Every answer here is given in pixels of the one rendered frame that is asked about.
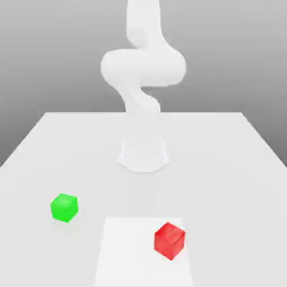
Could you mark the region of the small green cube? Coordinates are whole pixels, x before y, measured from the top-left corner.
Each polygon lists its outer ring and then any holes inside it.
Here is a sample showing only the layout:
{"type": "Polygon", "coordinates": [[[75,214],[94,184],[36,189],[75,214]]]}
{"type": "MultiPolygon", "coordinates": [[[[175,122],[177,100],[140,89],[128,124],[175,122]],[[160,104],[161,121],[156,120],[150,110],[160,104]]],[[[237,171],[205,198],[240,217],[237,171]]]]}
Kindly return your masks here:
{"type": "Polygon", "coordinates": [[[50,209],[54,219],[67,223],[78,213],[77,197],[61,193],[50,203],[50,209]]]}

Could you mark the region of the small red cube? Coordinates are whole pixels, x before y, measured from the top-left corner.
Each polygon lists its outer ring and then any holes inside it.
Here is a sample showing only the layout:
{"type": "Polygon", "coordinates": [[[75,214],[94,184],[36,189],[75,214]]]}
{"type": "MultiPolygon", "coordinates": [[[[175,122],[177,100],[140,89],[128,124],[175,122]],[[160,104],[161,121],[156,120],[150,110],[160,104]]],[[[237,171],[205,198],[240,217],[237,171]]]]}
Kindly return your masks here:
{"type": "Polygon", "coordinates": [[[183,229],[166,222],[154,234],[154,250],[172,261],[184,248],[185,238],[183,229]]]}

